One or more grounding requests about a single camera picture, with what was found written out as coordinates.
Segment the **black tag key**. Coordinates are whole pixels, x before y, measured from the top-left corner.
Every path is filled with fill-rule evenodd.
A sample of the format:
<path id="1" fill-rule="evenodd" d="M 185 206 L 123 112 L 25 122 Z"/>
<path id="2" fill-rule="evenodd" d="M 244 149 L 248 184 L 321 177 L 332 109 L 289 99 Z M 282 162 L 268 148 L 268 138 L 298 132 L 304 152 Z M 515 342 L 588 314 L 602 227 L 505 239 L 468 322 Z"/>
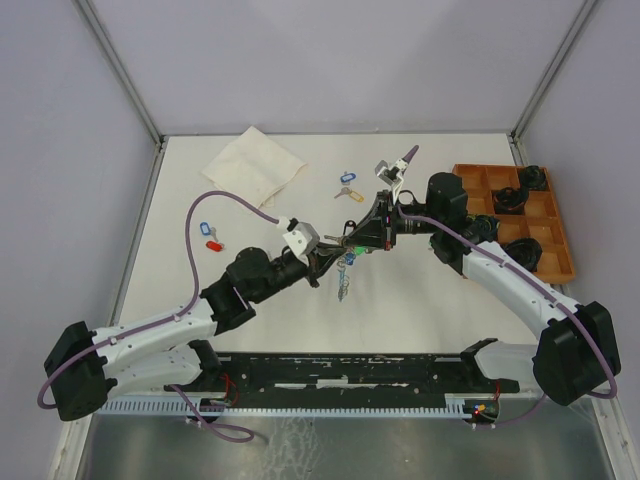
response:
<path id="1" fill-rule="evenodd" d="M 354 220 L 348 220 L 344 223 L 343 226 L 343 232 L 342 235 L 343 236 L 347 236 L 348 234 L 350 234 L 352 231 L 354 231 L 356 228 L 356 222 Z"/>

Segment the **blue handled key organiser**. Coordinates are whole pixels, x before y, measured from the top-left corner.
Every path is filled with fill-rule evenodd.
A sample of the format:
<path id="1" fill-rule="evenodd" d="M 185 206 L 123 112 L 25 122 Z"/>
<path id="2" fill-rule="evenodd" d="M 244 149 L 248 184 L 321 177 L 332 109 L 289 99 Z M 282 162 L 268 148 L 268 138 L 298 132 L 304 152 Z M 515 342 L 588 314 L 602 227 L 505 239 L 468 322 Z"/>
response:
<path id="1" fill-rule="evenodd" d="M 355 253 L 353 251 L 348 251 L 336 262 L 336 268 L 338 271 L 337 298 L 339 302 L 343 302 L 349 293 L 350 277 L 348 275 L 348 268 L 354 264 L 355 259 Z"/>

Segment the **red tag key bunch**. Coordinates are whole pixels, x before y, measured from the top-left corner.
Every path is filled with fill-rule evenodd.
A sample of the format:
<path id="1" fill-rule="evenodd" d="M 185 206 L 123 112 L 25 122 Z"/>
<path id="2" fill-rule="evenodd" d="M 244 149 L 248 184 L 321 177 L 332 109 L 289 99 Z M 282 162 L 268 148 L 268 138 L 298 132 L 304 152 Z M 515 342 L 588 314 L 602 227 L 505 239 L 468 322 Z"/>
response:
<path id="1" fill-rule="evenodd" d="M 340 247 L 340 248 L 349 247 L 347 237 L 344 235 L 341 235 L 341 236 L 325 235 L 324 239 L 327 242 L 329 242 L 331 245 L 335 245 L 336 247 Z"/>

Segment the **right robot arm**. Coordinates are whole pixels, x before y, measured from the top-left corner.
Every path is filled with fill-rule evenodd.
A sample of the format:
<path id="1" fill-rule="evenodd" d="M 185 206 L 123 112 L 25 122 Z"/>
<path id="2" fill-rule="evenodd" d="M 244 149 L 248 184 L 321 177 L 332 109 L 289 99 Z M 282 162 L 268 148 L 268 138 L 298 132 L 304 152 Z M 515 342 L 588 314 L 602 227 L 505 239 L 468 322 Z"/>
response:
<path id="1" fill-rule="evenodd" d="M 463 386 L 481 391 L 494 380 L 535 383 L 563 406 L 585 395 L 616 397 L 621 362 L 613 321 L 603 305 L 582 304 L 561 294 L 473 227 L 460 177 L 433 175 L 422 203 L 402 204 L 399 193 L 379 192 L 343 245 L 389 251 L 400 235 L 427 234 L 442 263 L 494 295 L 537 340 L 535 345 L 480 343 L 458 368 Z"/>

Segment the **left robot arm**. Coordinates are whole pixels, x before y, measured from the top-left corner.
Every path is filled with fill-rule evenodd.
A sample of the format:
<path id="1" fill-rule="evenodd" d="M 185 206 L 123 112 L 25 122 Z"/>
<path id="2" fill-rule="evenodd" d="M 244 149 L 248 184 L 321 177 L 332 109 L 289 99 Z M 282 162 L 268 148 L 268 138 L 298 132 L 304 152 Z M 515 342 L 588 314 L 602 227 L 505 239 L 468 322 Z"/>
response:
<path id="1" fill-rule="evenodd" d="M 286 247 L 275 258 L 262 249 L 241 250 L 219 280 L 196 287 L 186 305 L 128 325 L 91 329 L 83 321 L 65 328 L 44 362 L 37 397 L 64 421 L 86 417 L 108 400 L 170 385 L 209 390 L 221 378 L 210 338 L 252 319 L 255 305 L 300 280 L 313 288 L 346 253 L 321 243 L 302 256 Z"/>

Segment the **yellow tag key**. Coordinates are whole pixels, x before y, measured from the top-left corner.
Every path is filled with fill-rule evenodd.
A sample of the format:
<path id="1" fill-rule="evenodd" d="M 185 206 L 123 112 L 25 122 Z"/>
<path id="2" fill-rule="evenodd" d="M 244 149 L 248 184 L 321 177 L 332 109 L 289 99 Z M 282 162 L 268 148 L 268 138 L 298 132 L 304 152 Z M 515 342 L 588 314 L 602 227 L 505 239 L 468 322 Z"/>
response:
<path id="1" fill-rule="evenodd" d="M 365 199 L 365 197 L 363 195 L 361 195 L 360 193 L 352 190 L 349 187 L 343 187 L 335 196 L 334 199 L 338 199 L 341 197 L 346 197 L 349 198 L 357 203 L 362 203 Z"/>

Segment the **blue tag upper key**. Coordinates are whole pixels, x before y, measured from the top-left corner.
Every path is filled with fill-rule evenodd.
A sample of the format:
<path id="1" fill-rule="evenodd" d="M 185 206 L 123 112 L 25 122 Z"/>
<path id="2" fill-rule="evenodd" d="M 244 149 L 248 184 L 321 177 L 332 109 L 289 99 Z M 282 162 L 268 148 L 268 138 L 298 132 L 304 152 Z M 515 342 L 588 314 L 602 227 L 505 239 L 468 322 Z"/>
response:
<path id="1" fill-rule="evenodd" d="M 343 185 L 349 185 L 353 180 L 357 178 L 357 175 L 354 172 L 344 172 L 340 176 L 340 182 Z"/>

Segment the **blue tag key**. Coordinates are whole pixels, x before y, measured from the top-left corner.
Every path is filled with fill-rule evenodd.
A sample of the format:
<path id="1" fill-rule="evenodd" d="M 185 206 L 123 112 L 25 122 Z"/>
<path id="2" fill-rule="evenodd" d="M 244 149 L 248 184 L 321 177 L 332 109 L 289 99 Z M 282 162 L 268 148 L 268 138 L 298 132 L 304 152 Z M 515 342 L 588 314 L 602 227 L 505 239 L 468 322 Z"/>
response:
<path id="1" fill-rule="evenodd" d="M 203 236 L 210 237 L 214 242 L 217 242 L 216 229 L 207 222 L 201 222 L 199 224 L 200 232 Z"/>
<path id="2" fill-rule="evenodd" d="M 357 175 L 354 172 L 344 172 L 340 176 L 340 182 L 343 185 L 349 185 L 353 180 L 357 178 Z"/>

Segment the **floral fabric bundle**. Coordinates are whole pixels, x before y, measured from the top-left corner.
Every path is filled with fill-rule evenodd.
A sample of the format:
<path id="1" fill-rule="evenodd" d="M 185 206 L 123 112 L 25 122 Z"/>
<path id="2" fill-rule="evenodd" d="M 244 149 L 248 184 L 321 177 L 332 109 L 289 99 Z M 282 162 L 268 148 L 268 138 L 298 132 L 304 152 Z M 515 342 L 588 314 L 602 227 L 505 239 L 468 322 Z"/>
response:
<path id="1" fill-rule="evenodd" d="M 470 214 L 468 219 L 471 222 L 471 228 L 477 232 L 480 238 L 489 242 L 498 240 L 500 221 L 495 216 Z"/>

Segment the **black fabric bundle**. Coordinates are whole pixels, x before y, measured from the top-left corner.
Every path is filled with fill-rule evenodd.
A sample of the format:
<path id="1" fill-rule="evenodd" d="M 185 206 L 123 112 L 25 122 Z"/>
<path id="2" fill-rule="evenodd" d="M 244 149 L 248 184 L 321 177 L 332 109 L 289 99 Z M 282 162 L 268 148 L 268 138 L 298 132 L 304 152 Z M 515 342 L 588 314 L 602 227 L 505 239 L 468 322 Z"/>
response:
<path id="1" fill-rule="evenodd" d="M 537 165 L 524 167 L 518 172 L 520 186 L 529 191 L 547 191 L 548 181 L 545 171 Z"/>
<path id="2" fill-rule="evenodd" d="M 529 272 L 536 272 L 543 250 L 531 237 L 514 240 L 504 246 L 504 251 Z"/>
<path id="3" fill-rule="evenodd" d="M 529 190 L 526 187 L 505 187 L 492 194 L 495 213 L 503 215 L 522 215 L 528 199 Z"/>

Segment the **black mounting plate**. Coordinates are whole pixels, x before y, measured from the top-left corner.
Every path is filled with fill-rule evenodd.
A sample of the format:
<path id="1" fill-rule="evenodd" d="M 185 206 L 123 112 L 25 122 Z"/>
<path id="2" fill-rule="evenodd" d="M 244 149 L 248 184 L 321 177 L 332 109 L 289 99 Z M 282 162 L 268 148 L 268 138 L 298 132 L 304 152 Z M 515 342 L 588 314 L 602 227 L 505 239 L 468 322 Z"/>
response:
<path id="1" fill-rule="evenodd" d="M 220 352 L 219 365 L 181 389 L 229 394 L 233 406 L 443 406 L 448 394 L 517 393 L 460 354 L 302 354 Z"/>

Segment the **black fabric bundle bottom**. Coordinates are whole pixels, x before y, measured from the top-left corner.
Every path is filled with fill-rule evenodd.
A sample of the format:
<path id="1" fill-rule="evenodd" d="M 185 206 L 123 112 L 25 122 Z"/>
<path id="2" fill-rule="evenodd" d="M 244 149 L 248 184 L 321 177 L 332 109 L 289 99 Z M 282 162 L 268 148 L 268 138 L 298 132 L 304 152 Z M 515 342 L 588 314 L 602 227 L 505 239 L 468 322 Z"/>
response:
<path id="1" fill-rule="evenodd" d="M 514 240 L 504 246 L 504 251 L 529 272 L 536 272 L 543 250 L 531 237 Z"/>

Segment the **black fabric bundle top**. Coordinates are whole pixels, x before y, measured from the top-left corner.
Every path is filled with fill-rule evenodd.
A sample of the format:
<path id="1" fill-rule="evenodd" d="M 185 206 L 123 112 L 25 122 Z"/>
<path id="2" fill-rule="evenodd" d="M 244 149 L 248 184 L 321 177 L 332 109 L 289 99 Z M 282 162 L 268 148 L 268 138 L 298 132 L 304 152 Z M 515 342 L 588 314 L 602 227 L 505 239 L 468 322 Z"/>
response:
<path id="1" fill-rule="evenodd" d="M 537 165 L 524 167 L 518 172 L 520 186 L 529 191 L 547 191 L 548 181 L 545 171 Z"/>

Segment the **right aluminium frame post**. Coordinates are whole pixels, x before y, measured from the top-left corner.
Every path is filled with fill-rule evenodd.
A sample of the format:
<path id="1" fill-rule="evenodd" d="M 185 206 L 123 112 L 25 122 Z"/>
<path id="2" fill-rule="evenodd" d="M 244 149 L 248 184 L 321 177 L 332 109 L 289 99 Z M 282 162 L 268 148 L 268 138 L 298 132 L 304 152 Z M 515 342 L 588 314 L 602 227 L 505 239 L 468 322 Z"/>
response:
<path id="1" fill-rule="evenodd" d="M 580 8 L 569 24 L 569 27 L 552 55 L 551 60 L 536 83 L 532 95 L 529 97 L 524 109 L 511 130 L 510 138 L 514 143 L 520 141 L 529 129 L 558 75 L 568 62 L 573 50 L 579 43 L 579 40 L 600 5 L 601 1 L 599 0 L 585 0 L 581 3 Z"/>

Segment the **aluminium frame post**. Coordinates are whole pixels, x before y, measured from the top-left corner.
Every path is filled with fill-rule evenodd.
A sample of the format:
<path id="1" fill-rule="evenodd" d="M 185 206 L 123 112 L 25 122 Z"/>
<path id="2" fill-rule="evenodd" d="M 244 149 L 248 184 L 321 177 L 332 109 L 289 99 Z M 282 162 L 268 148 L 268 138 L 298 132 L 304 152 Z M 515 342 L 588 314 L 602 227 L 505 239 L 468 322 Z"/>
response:
<path id="1" fill-rule="evenodd" d="M 138 120 L 143 125 L 147 135 L 155 145 L 161 145 L 164 135 L 154 121 L 125 63 L 117 52 L 107 31 L 106 24 L 101 19 L 94 2 L 89 0 L 73 0 L 72 4 L 93 37 L 101 55 L 107 62 L 111 73 L 114 75 L 115 80 L 133 108 Z"/>
<path id="2" fill-rule="evenodd" d="M 529 129 L 558 75 L 568 62 L 573 50 L 579 43 L 579 40 L 600 5 L 601 1 L 599 0 L 585 0 L 581 3 L 580 8 L 569 24 L 569 27 L 552 55 L 551 60 L 536 83 L 532 95 L 529 97 L 524 109 L 511 130 L 510 138 L 514 143 L 520 141 Z"/>

